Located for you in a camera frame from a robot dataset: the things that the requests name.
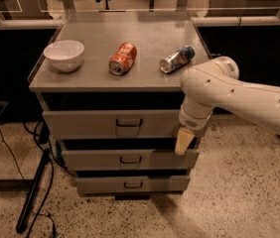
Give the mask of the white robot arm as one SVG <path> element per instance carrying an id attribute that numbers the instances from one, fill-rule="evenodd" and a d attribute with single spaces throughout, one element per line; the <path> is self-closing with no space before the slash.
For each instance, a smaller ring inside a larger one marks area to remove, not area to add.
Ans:
<path id="1" fill-rule="evenodd" d="M 181 74 L 185 99 L 179 114 L 182 127 L 176 154 L 186 152 L 217 107 L 280 135 L 280 87 L 244 82 L 238 77 L 238 66 L 229 57 L 193 65 Z"/>

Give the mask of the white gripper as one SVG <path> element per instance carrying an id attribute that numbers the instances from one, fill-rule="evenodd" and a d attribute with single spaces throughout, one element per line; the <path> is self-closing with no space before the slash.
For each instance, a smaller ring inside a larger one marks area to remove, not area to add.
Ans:
<path id="1" fill-rule="evenodd" d="M 202 130 L 206 126 L 212 111 L 211 106 L 198 103 L 188 96 L 184 98 L 179 113 L 180 123 L 184 127 L 178 131 L 175 147 L 176 154 L 183 155 L 186 152 L 196 136 L 194 131 Z"/>

